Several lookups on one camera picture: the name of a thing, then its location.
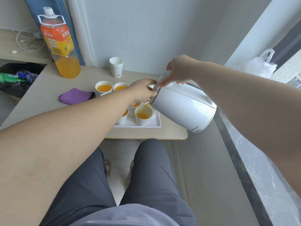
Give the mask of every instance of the purple cloth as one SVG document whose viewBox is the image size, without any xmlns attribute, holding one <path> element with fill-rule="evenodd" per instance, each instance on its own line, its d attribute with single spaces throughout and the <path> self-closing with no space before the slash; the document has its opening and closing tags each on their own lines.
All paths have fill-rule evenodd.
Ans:
<svg viewBox="0 0 301 226">
<path fill-rule="evenodd" d="M 77 88 L 73 88 L 58 97 L 59 101 L 66 105 L 74 105 L 92 98 L 95 98 L 94 92 L 86 92 Z"/>
</svg>

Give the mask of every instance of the blue curtain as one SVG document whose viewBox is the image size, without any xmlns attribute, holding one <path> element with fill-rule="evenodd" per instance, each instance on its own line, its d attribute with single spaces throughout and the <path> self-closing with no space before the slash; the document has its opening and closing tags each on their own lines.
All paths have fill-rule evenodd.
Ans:
<svg viewBox="0 0 301 226">
<path fill-rule="evenodd" d="M 66 24 L 70 30 L 70 34 L 72 36 L 72 40 L 73 40 L 73 43 L 74 43 L 74 46 L 75 46 L 75 50 L 77 52 L 77 56 L 78 56 L 78 59 L 79 59 L 79 63 L 84 66 L 84 61 L 82 59 L 82 56 L 80 54 L 80 51 L 79 51 L 79 48 L 78 48 L 78 45 L 77 45 L 77 40 L 76 40 L 76 37 L 75 37 L 75 34 L 74 34 L 74 30 L 73 30 L 73 27 L 70 23 L 70 19 L 67 15 L 67 12 L 66 12 L 66 9 L 65 9 L 65 6 L 64 6 L 64 2 L 63 0 L 25 0 L 31 14 L 32 14 L 32 17 L 34 18 L 37 26 L 40 28 L 40 22 L 39 22 L 39 19 L 37 17 L 37 15 L 42 15 L 44 14 L 44 10 L 43 10 L 43 7 L 51 7 L 54 11 L 55 14 L 57 15 L 62 15 L 64 18 L 65 18 L 65 21 L 66 21 Z"/>
</svg>

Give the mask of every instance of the green bottle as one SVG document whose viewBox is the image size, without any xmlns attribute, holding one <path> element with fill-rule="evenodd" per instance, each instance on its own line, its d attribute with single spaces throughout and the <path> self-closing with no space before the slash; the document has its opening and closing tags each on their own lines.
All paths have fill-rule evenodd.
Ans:
<svg viewBox="0 0 301 226">
<path fill-rule="evenodd" d="M 24 79 L 19 79 L 14 74 L 0 73 L 0 83 L 20 83 L 20 82 L 27 82 L 27 81 Z"/>
</svg>

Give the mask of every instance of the white electric kettle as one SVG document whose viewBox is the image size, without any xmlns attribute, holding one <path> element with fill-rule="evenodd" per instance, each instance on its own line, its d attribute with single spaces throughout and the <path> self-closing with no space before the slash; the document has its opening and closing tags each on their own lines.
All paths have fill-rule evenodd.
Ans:
<svg viewBox="0 0 301 226">
<path fill-rule="evenodd" d="M 171 70 L 164 72 L 153 90 L 150 105 L 164 116 L 191 132 L 200 132 L 212 121 L 216 105 L 199 88 L 175 82 L 160 88 L 160 82 L 167 78 Z"/>
</svg>

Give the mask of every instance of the orange bottle label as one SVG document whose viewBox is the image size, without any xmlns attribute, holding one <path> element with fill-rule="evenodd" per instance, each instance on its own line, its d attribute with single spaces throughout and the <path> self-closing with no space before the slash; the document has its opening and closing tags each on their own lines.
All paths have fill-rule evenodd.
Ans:
<svg viewBox="0 0 301 226">
<path fill-rule="evenodd" d="M 74 50 L 74 44 L 67 25 L 62 25 L 59 28 L 48 28 L 41 25 L 41 31 L 52 53 L 67 56 Z"/>
</svg>

